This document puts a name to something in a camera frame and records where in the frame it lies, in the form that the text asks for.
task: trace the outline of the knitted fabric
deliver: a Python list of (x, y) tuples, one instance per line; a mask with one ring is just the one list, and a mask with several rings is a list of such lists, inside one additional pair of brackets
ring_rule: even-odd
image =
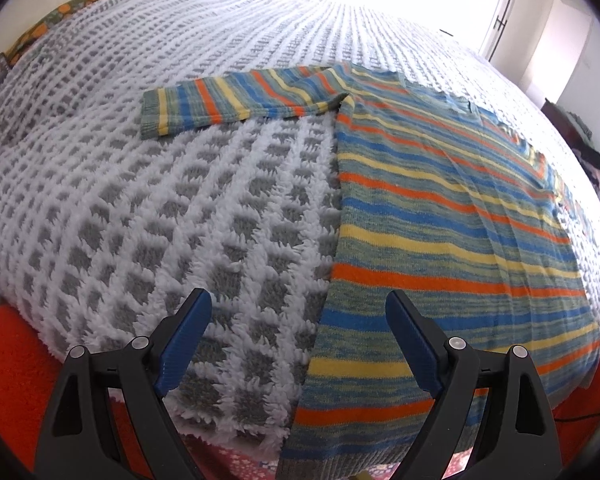
[[(464, 96), (546, 156), (587, 212), (590, 230), (562, 204), (557, 214), (600, 326), (600, 202), (544, 115), (452, 38), (322, 0), (99, 0), (39, 38), (0, 87), (0, 294), (64, 358), (150, 332), (194, 286), (235, 293), (241, 273), (235, 298), (214, 297), (214, 325), (166, 402), (181, 432), (277, 458), (314, 344), (303, 309), (320, 314), (339, 232), (334, 115), (142, 140), (142, 94), (341, 60)], [(324, 253), (273, 238), (327, 233)], [(287, 313), (258, 314), (264, 285), (275, 299), (282, 279), (296, 284)]]
[(571, 243), (554, 216), (560, 177), (470, 102), (346, 63), (149, 91), (141, 125), (145, 136), (169, 135), (333, 108), (342, 224), (281, 480), (395, 462), (417, 434), (431, 402), (384, 319), (394, 288), (477, 348), (525, 345), (554, 405), (600, 355)]

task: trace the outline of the yellow stripe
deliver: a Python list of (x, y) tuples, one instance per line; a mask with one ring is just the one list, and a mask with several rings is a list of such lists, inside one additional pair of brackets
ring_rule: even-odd
[[(538, 341), (527, 342), (526, 344), (522, 344), (527, 350), (541, 350), (543, 348), (549, 348), (551, 346), (558, 346), (559, 344), (570, 341), (571, 339), (576, 339), (577, 337), (581, 337), (586, 335), (594, 330), (598, 330), (598, 324), (596, 322), (591, 323), (590, 325), (583, 326), (582, 328), (577, 328), (576, 330), (571, 330), (570, 332), (565, 332), (563, 334), (555, 335), (548, 339), (540, 339)], [(509, 351), (509, 346), (497, 348), (495, 352), (507, 352)]]
[(226, 83), (223, 77), (215, 77), (214, 78), (218, 88), (221, 89), (226, 100), (231, 103), (231, 106), (234, 107), (235, 112), (238, 114), (238, 120), (243, 121), (248, 119), (251, 116), (251, 112), (244, 107), (244, 105), (240, 102), (240, 100), (235, 96), (234, 91), (231, 90), (231, 87)]
[(350, 95), (346, 96), (342, 100), (342, 104), (350, 106), (352, 108), (352, 110), (356, 107), (356, 102), (354, 101), (353, 97), (351, 97)]
[(461, 153), (461, 155), (465, 156), (466, 158), (472, 158), (473, 160), (476, 160), (480, 165), (488, 164), (489, 166), (496, 168), (498, 171), (500, 171), (502, 173), (508, 173), (509, 176), (513, 177), (516, 180), (520, 179), (520, 174), (518, 172), (510, 170), (506, 166), (502, 166), (502, 165), (498, 164), (497, 162), (494, 162), (492, 160), (484, 158), (484, 156), (479, 153), (471, 153), (471, 152), (468, 152), (467, 150), (463, 150), (462, 148), (458, 148), (457, 146), (454, 146), (452, 144), (449, 144), (448, 142), (445, 142), (444, 140), (441, 140), (439, 137), (430, 136), (424, 132), (420, 132), (418, 130), (413, 130), (412, 128), (407, 128), (405, 126), (400, 126), (400, 124), (397, 124), (397, 123), (389, 123), (385, 120), (382, 120), (380, 117), (376, 117), (372, 114), (355, 114), (354, 113), (353, 118), (354, 119), (366, 119), (368, 121), (375, 121), (376, 123), (382, 124), (382, 126), (384, 126), (384, 128), (386, 128), (386, 129), (398, 130), (400, 132), (405, 132), (412, 136), (419, 137), (421, 139), (426, 139), (429, 142), (433, 143), (433, 145), (441, 146), (441, 147), (445, 148), (446, 150), (450, 150), (452, 152)]
[(457, 258), (469, 263), (479, 263), (497, 266), (506, 271), (525, 272), (526, 274), (540, 274), (541, 276), (560, 276), (562, 278), (577, 279), (580, 272), (554, 269), (539, 265), (526, 264), (523, 262), (512, 262), (497, 254), (480, 254), (460, 248), (449, 242), (421, 242), (411, 240), (398, 235), (376, 233), (351, 224), (340, 226), (340, 238), (354, 238), (377, 247), (391, 247), (412, 253), (424, 254), (452, 254)]
[(276, 80), (276, 82), (280, 85), (281, 88), (285, 89), (287, 92), (293, 92), (294, 94), (299, 95), (302, 99), (304, 99), (304, 102), (308, 105), (314, 104), (314, 100), (311, 99), (311, 96), (307, 92), (305, 92), (301, 88), (294, 88), (286, 84), (284, 81), (282, 81), (282, 78), (274, 69), (269, 68), (268, 72), (269, 75)]
[(167, 92), (165, 92), (164, 88), (158, 88), (158, 104), (160, 106), (160, 116), (158, 117), (158, 135), (163, 136), (169, 133), (167, 115)]
[(323, 114), (327, 110), (329, 110), (329, 103), (326, 102), (326, 101), (320, 101), (319, 103), (316, 103), (316, 105), (318, 106), (318, 113), (319, 114)]
[(401, 168), (399, 166), (394, 166), (392, 164), (385, 164), (384, 162), (378, 162), (376, 160), (371, 160), (370, 158), (367, 158), (366, 156), (363, 156), (363, 155), (358, 155), (357, 153), (339, 153), (338, 160), (355, 160), (357, 162), (360, 162), (361, 164), (365, 164), (366, 166), (375, 168), (376, 170), (388, 171), (389, 173), (400, 174), (403, 176), (408, 176), (410, 178), (417, 178), (420, 180), (430, 180), (432, 182), (440, 184), (440, 186), (443, 186), (451, 191), (467, 193), (468, 195), (470, 195), (471, 197), (473, 197), (479, 201), (502, 205), (505, 208), (510, 209), (512, 211), (517, 211), (518, 213), (520, 213), (523, 216), (529, 216), (531, 218), (536, 218), (536, 219), (542, 220), (543, 222), (546, 222), (547, 224), (551, 225), (552, 227), (554, 227), (556, 229), (562, 229), (560, 227), (560, 225), (557, 222), (555, 222), (553, 220), (553, 218), (551, 218), (549, 216), (546, 216), (544, 214), (541, 216), (538, 216), (538, 213), (536, 213), (535, 211), (531, 211), (530, 209), (521, 208), (518, 206), (518, 204), (515, 204), (513, 202), (507, 202), (506, 200), (503, 200), (501, 198), (494, 198), (490, 195), (480, 194), (478, 192), (475, 192), (475, 191), (469, 189), (466, 186), (463, 186), (462, 184), (452, 184), (450, 182), (447, 182), (444, 178), (437, 176), (436, 174), (433, 174), (433, 173), (426, 173), (425, 171), (407, 170), (405, 168)]
[(355, 75), (359, 75), (359, 76), (362, 76), (362, 77), (373, 79), (374, 81), (378, 81), (379, 83), (383, 83), (385, 85), (402, 86), (399, 81), (386, 81), (384, 79), (380, 79), (379, 77), (374, 76), (373, 74), (369, 74), (369, 73), (365, 73), (365, 72), (360, 72), (360, 70), (356, 70), (353, 67), (352, 67), (351, 71)]
[(314, 357), (309, 362), (309, 373), (329, 377), (356, 377), (363, 379), (410, 377), (411, 369), (406, 361), (369, 363), (364, 361), (341, 361), (327, 357)]
[[(445, 124), (451, 124), (452, 126), (454, 126), (456, 128), (467, 130), (467, 131), (469, 131), (469, 132), (471, 132), (471, 133), (473, 133), (473, 134), (475, 134), (475, 135), (477, 135), (479, 137), (483, 137), (483, 138), (489, 139), (492, 142), (494, 142), (495, 144), (499, 145), (500, 147), (502, 147), (502, 148), (510, 151), (514, 155), (520, 157), (519, 153), (516, 153), (516, 152), (514, 152), (514, 151), (511, 150), (510, 144), (501, 142), (500, 139), (498, 139), (497, 137), (488, 136), (487, 134), (484, 134), (484, 133), (482, 133), (479, 130), (475, 130), (475, 129), (473, 129), (470, 126), (467, 126), (466, 124), (459, 123), (459, 121), (454, 121), (454, 120), (449, 119), (449, 118), (440, 117), (440, 116), (438, 116), (438, 115), (436, 115), (436, 114), (434, 114), (432, 112), (426, 111), (423, 108), (413, 107), (411, 105), (408, 105), (407, 103), (403, 103), (403, 102), (400, 102), (400, 101), (395, 101), (395, 100), (393, 100), (393, 99), (391, 99), (391, 98), (389, 98), (389, 97), (387, 97), (385, 95), (380, 96), (380, 95), (375, 94), (373, 92), (367, 92), (365, 90), (358, 90), (358, 89), (355, 89), (355, 88), (351, 88), (335, 73), (335, 70), (330, 69), (327, 72), (330, 72), (331, 75), (333, 75), (333, 78), (342, 86), (342, 88), (344, 88), (348, 92), (351, 92), (352, 94), (365, 95), (365, 96), (369, 96), (369, 97), (375, 97), (377, 99), (382, 99), (382, 101), (384, 101), (384, 102), (391, 103), (392, 105), (395, 105), (395, 106), (397, 106), (399, 108), (404, 108), (406, 110), (410, 110), (412, 112), (417, 113), (418, 115), (428, 116), (431, 119), (434, 119), (434, 120), (436, 120), (438, 122), (445, 123)], [(410, 130), (408, 128), (404, 128), (403, 131), (409, 132), (409, 133), (415, 133), (413, 130)]]
[[(598, 329), (594, 322), (577, 330), (565, 332), (548, 339), (534, 341), (533, 343), (516, 342), (521, 344), (529, 351), (539, 350), (556, 346), (571, 339), (583, 336)], [(496, 348), (493, 352), (506, 353), (512, 345)], [(309, 373), (311, 375), (323, 377), (352, 377), (357, 379), (385, 379), (397, 377), (412, 377), (411, 369), (406, 361), (402, 362), (365, 362), (365, 361), (345, 361), (339, 359), (329, 359), (327, 357), (314, 357), (309, 362)]]

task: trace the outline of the bedspread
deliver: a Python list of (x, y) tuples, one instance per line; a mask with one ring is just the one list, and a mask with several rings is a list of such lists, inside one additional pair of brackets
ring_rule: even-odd
[[(266, 272), (247, 265), (238, 297), (215, 299), (206, 353), (166, 403), (184, 432), (277, 457), (315, 336), (302, 308), (321, 311), (339, 234), (333, 115), (142, 140), (140, 101), (200, 76), (340, 60), (465, 97), (546, 156), (587, 212), (589, 226), (564, 204), (557, 215), (600, 329), (600, 203), (548, 120), (451, 38), (321, 0), (101, 0), (38, 40), (0, 89), (0, 293), (63, 358), (79, 342), (97, 351), (150, 332), (194, 286), (235, 290), (254, 258)], [(309, 136), (319, 140), (307, 150)], [(294, 173), (307, 162), (322, 170), (303, 183)], [(290, 170), (282, 186), (277, 166)], [(234, 205), (255, 177), (256, 200)], [(318, 229), (331, 238), (311, 257), (283, 242)], [(257, 247), (250, 233), (264, 237)], [(297, 278), (295, 315), (258, 314), (263, 285), (273, 301), (284, 272)]]

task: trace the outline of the orange stripe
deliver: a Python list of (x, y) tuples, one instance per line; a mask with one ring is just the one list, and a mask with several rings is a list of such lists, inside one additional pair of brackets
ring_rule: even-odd
[(478, 166), (477, 164), (474, 164), (468, 160), (465, 160), (464, 158), (451, 156), (447, 152), (444, 152), (443, 150), (440, 150), (439, 148), (434, 148), (433, 146), (427, 146), (421, 142), (418, 142), (417, 140), (401, 139), (400, 137), (392, 136), (391, 134), (387, 133), (386, 131), (384, 131), (381, 128), (374, 128), (372, 126), (361, 126), (358, 124), (352, 124), (350, 122), (349, 117), (347, 117), (346, 120), (343, 120), (343, 118), (339, 118), (339, 120), (341, 120), (342, 122), (347, 124), (352, 130), (370, 133), (370, 134), (378, 134), (378, 135), (384, 137), (385, 139), (390, 140), (391, 142), (395, 142), (396, 144), (404, 144), (407, 146), (414, 146), (416, 148), (424, 150), (425, 152), (443, 156), (444, 158), (448, 158), (449, 160), (451, 160), (453, 162), (456, 162), (458, 164), (462, 164), (463, 166), (472, 168), (472, 170), (480, 171), (481, 173), (487, 173), (487, 174), (490, 174), (491, 176), (495, 176), (501, 180), (505, 180), (506, 182), (509, 182), (513, 186), (520, 186), (521, 184), (525, 184), (526, 191), (536, 198), (550, 198), (553, 195), (549, 191), (536, 191), (531, 186), (529, 186), (529, 184), (526, 184), (525, 182), (523, 182), (521, 180), (514, 180), (513, 178), (508, 177), (498, 171), (490, 170), (489, 168), (486, 168), (484, 166)]
[(304, 115), (304, 108), (303, 107), (298, 106), (295, 102), (287, 99), (283, 95), (278, 94), (273, 88), (271, 88), (271, 86), (269, 85), (269, 83), (267, 83), (264, 80), (264, 78), (262, 77), (262, 74), (260, 74), (260, 72), (256, 72), (254, 70), (253, 72), (251, 72), (251, 75), (253, 75), (253, 78), (255, 80), (257, 80), (258, 83), (260, 83), (260, 86), (262, 86), (262, 89), (267, 94), (269, 94), (269, 96), (273, 97), (274, 99), (279, 100), (280, 102), (282, 102), (286, 106), (290, 107), (294, 111), (294, 113), (296, 114), (296, 116), (300, 117), (300, 116)]
[(483, 209), (477, 205), (463, 205), (463, 204), (459, 204), (457, 202), (453, 202), (452, 200), (449, 200), (445, 196), (440, 195), (438, 193), (434, 193), (434, 192), (430, 192), (430, 191), (417, 191), (414, 189), (406, 189), (404, 187), (396, 186), (395, 184), (389, 184), (388, 182), (384, 182), (382, 180), (375, 180), (372, 178), (367, 178), (365, 176), (358, 175), (357, 173), (349, 173), (348, 171), (344, 171), (340, 174), (340, 181), (341, 182), (353, 182), (353, 183), (359, 184), (360, 186), (369, 187), (372, 189), (382, 189), (384, 191), (388, 191), (390, 193), (404, 196), (407, 198), (414, 198), (414, 199), (418, 199), (418, 200), (427, 200), (427, 201), (433, 202), (435, 204), (445, 205), (449, 209), (453, 209), (453, 210), (461, 212), (461, 213), (470, 214), (470, 213), (477, 212), (478, 215), (480, 215), (482, 218), (488, 218), (492, 222), (508, 224), (513, 227), (516, 227), (517, 229), (519, 229), (521, 231), (527, 231), (529, 233), (540, 235), (542, 238), (548, 238), (549, 240), (552, 240), (556, 243), (565, 244), (565, 243), (570, 242), (568, 236), (564, 236), (564, 237), (555, 236), (550, 233), (544, 232), (542, 229), (539, 229), (537, 227), (523, 224), (522, 222), (519, 222), (518, 220), (514, 220), (513, 218), (509, 218), (508, 216), (490, 213), (486, 209)]
[(211, 97), (209, 90), (206, 89), (206, 85), (203, 83), (202, 79), (195, 79), (194, 83), (198, 88), (198, 92), (200, 92), (200, 97), (202, 97), (202, 104), (205, 105), (206, 114), (211, 118), (212, 124), (218, 124), (222, 122), (222, 116), (220, 112), (216, 108), (216, 103), (214, 99)]
[[(567, 365), (584, 355), (592, 352), (600, 346), (600, 341), (594, 341), (576, 351), (571, 352), (555, 361), (538, 367), (538, 374), (544, 375), (550, 373), (564, 365)], [(485, 396), (489, 392), (488, 388), (478, 388), (474, 393), (476, 396)], [(335, 426), (337, 424), (347, 424), (350, 422), (387, 422), (397, 420), (407, 416), (421, 415), (427, 413), (433, 406), (433, 400), (421, 400), (401, 406), (392, 406), (388, 408), (339, 408), (336, 410), (310, 410), (299, 406), (296, 410), (294, 424), (303, 426)]]
[(520, 142), (519, 141), (520, 134), (511, 127), (509, 127), (511, 129), (511, 133), (508, 134), (504, 130), (501, 130), (499, 126), (496, 126), (496, 124), (493, 124), (491, 121), (487, 121), (486, 124), (484, 124), (484, 126), (487, 127), (489, 130), (491, 130), (494, 134), (498, 134), (498, 136), (504, 140), (511, 140), (511, 137), (513, 137), (515, 143)]
[(329, 84), (329, 82), (327, 81), (327, 78), (325, 77), (323, 72), (318, 72), (316, 74), (318, 76), (318, 79), (320, 79), (320, 81), (322, 81), (322, 84), (324, 86), (324, 88), (326, 89), (327, 92), (331, 93), (331, 94), (335, 94), (337, 93)]
[[(475, 396), (484, 396), (488, 388), (475, 391)], [(433, 406), (433, 399), (420, 400), (410, 404), (389, 408), (339, 408), (336, 410), (310, 410), (299, 406), (296, 410), (294, 424), (303, 426), (335, 426), (348, 422), (387, 422), (407, 416), (422, 415)]]
[(375, 86), (376, 88), (379, 88), (381, 90), (388, 90), (388, 91), (390, 91), (390, 92), (392, 92), (394, 94), (398, 93), (399, 91), (401, 91), (401, 92), (403, 92), (403, 93), (405, 93), (407, 95), (410, 94), (410, 92), (405, 87), (403, 87), (403, 86), (385, 85), (385, 84), (382, 84), (379, 81), (374, 81), (373, 79), (365, 79), (364, 81), (365, 81), (364, 84), (367, 84), (367, 85), (370, 85), (370, 86)]
[(468, 292), (471, 294), (508, 294), (513, 298), (578, 297), (584, 290), (569, 288), (530, 288), (510, 286), (507, 283), (483, 283), (443, 276), (415, 276), (388, 270), (370, 270), (351, 264), (336, 263), (331, 271), (332, 280), (344, 280), (358, 285), (406, 288), (409, 290)]
[[(450, 130), (452, 132), (455, 132), (457, 134), (462, 135), (463, 137), (466, 137), (467, 139), (474, 140), (475, 142), (478, 142), (479, 144), (487, 146), (488, 148), (490, 148), (490, 149), (492, 149), (492, 150), (500, 153), (501, 155), (503, 155), (505, 158), (508, 158), (509, 160), (512, 160), (514, 162), (518, 162), (518, 159), (516, 159), (515, 157), (513, 157), (510, 152), (507, 152), (506, 150), (503, 150), (501, 147), (493, 144), (492, 142), (488, 142), (487, 140), (485, 140), (485, 139), (483, 139), (481, 137), (477, 137), (477, 136), (472, 135), (467, 130), (463, 130), (461, 128), (456, 128), (454, 126), (451, 126), (450, 124), (442, 123), (442, 122), (437, 121), (435, 119), (431, 119), (431, 118), (428, 118), (426, 116), (422, 116), (420, 114), (417, 114), (416, 112), (411, 112), (410, 110), (403, 110), (402, 108), (397, 108), (397, 107), (392, 106), (392, 105), (390, 105), (388, 103), (374, 102), (374, 101), (371, 101), (371, 100), (366, 100), (365, 104), (373, 105), (376, 108), (386, 108), (386, 109), (392, 110), (392, 111), (394, 111), (394, 112), (396, 112), (396, 113), (398, 113), (400, 115), (405, 115), (407, 117), (412, 117), (412, 118), (415, 118), (415, 119), (419, 119), (419, 120), (421, 120), (421, 121), (423, 121), (425, 123), (429, 123), (429, 124), (433, 124), (434, 126), (438, 126), (439, 128), (443, 128), (445, 130)], [(530, 167), (531, 167), (532, 171), (535, 174), (538, 174), (538, 171), (536, 171), (536, 169), (533, 166), (530, 166)]]
[(558, 368), (561, 368), (564, 365), (574, 362), (576, 359), (581, 358), (583, 355), (586, 355), (586, 354), (592, 352), (599, 346), (600, 346), (600, 340), (596, 340), (593, 343), (583, 346), (582, 348), (578, 348), (577, 350), (561, 357), (558, 360), (555, 360), (555, 361), (552, 361), (545, 365), (539, 366), (538, 373), (540, 375), (544, 375), (544, 374), (548, 374), (549, 372), (553, 372), (554, 370), (557, 370)]

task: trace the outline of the metal screw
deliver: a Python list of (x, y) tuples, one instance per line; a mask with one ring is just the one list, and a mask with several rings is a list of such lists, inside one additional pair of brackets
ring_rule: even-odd
[(456, 350), (462, 350), (466, 348), (466, 342), (461, 337), (452, 337), (449, 340), (449, 346), (451, 346), (451, 348), (455, 348)]
[(142, 348), (146, 348), (149, 345), (149, 338), (141, 335), (140, 337), (136, 337), (132, 342), (131, 346), (136, 350), (140, 350)]
[(524, 359), (526, 356), (529, 355), (529, 352), (526, 351), (526, 348), (520, 345), (515, 345), (513, 347), (513, 353), (521, 359)]
[(74, 359), (82, 357), (84, 355), (84, 346), (74, 346), (73, 348), (71, 348), (69, 355)]

